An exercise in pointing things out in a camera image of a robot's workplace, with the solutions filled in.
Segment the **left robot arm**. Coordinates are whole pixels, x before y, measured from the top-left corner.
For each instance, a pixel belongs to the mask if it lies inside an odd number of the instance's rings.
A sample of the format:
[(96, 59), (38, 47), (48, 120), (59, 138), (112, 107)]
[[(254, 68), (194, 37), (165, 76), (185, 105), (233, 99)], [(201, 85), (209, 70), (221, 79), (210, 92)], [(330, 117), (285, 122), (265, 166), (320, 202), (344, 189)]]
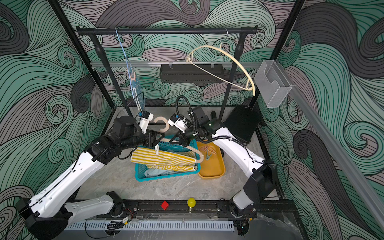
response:
[(99, 215), (120, 217), (125, 205), (115, 192), (77, 203), (69, 203), (68, 199), (123, 150), (139, 146), (154, 147), (164, 138), (163, 133), (148, 130), (147, 127), (143, 120), (137, 122), (134, 117), (116, 118), (112, 129), (91, 142), (48, 187), (31, 199), (21, 199), (17, 210), (28, 231), (39, 240), (52, 240), (70, 224)]

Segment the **yellow striped towel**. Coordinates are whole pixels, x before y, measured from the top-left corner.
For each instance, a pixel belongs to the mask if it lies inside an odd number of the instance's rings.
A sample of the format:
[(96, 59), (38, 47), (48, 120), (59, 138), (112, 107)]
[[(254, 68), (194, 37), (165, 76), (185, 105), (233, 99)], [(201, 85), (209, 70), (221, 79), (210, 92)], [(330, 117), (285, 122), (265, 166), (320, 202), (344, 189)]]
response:
[(194, 172), (198, 169), (195, 153), (192, 151), (173, 153), (147, 148), (137, 148), (131, 156), (131, 162), (145, 165), (148, 169), (174, 172)]

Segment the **white clothespin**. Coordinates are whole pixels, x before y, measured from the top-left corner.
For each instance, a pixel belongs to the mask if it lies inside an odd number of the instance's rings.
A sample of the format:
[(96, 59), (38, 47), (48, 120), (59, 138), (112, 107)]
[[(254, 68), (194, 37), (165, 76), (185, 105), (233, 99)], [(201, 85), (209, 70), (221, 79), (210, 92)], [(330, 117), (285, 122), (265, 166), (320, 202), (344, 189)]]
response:
[(156, 145), (156, 146), (155, 146), (155, 152), (156, 152), (156, 155), (157, 155), (157, 156), (160, 155), (160, 146), (159, 146), (159, 145)]

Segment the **mint green clothespin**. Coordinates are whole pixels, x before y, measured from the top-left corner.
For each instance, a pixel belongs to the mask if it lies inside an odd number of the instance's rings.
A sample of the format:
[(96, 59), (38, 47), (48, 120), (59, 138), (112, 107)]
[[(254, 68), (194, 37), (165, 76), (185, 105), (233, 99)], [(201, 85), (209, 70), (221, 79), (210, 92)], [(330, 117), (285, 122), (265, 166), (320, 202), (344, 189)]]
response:
[(213, 153), (211, 151), (207, 150), (207, 155), (206, 155), (206, 160), (207, 161), (211, 158), (212, 154)]

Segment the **orange clothespin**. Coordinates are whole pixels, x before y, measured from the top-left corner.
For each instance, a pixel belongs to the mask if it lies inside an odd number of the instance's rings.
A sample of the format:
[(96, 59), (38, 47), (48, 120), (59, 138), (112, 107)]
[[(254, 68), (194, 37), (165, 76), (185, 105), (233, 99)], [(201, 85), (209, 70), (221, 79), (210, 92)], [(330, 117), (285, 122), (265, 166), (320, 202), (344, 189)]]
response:
[(211, 147), (211, 146), (206, 146), (206, 153), (207, 153), (207, 155), (212, 155), (212, 154), (216, 155), (217, 154), (215, 148)]

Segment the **light blue terry towel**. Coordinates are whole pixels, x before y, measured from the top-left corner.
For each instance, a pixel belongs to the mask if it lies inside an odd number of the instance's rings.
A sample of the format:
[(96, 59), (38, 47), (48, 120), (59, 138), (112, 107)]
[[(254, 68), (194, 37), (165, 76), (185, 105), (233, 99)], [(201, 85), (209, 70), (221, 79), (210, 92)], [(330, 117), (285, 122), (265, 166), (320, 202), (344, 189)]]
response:
[(147, 169), (144, 173), (144, 176), (146, 178), (154, 178), (159, 176), (167, 176), (167, 175), (173, 175), (178, 174), (179, 172), (176, 171), (170, 171), (170, 170), (162, 170), (162, 169)]

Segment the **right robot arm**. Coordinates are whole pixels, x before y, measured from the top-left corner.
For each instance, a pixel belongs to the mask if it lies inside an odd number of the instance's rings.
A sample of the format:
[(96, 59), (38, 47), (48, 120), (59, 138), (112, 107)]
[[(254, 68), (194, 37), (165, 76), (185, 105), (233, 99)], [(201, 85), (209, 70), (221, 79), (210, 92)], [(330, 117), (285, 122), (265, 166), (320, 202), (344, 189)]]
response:
[(188, 115), (190, 120), (176, 110), (168, 121), (179, 129), (176, 135), (178, 144), (185, 147), (192, 140), (202, 144), (213, 143), (222, 149), (248, 178), (243, 188), (230, 200), (232, 215), (240, 217), (244, 209), (264, 201), (276, 188), (277, 165), (267, 163), (262, 157), (251, 152), (221, 121), (216, 118), (210, 120), (201, 107), (190, 108)]

